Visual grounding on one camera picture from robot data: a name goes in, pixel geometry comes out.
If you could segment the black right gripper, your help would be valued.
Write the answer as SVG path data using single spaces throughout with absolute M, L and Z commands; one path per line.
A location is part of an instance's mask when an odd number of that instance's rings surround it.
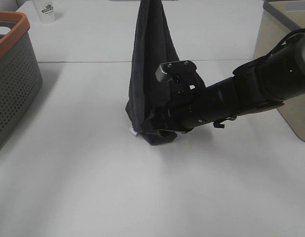
M 187 133 L 207 123 L 195 105 L 197 96 L 205 89 L 204 81 L 199 74 L 194 72 L 174 76 L 169 84 L 169 101 L 160 109 L 151 111 L 141 124 L 142 131 L 146 134 Z

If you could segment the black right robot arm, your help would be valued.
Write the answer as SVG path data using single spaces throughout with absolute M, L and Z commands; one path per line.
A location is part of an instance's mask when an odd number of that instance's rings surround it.
M 287 34 L 268 54 L 243 64 L 232 77 L 206 86 L 189 61 L 162 63 L 156 79 L 175 83 L 170 99 L 154 108 L 143 122 L 145 133 L 188 133 L 212 123 L 224 128 L 227 120 L 283 106 L 305 94 L 305 28 Z

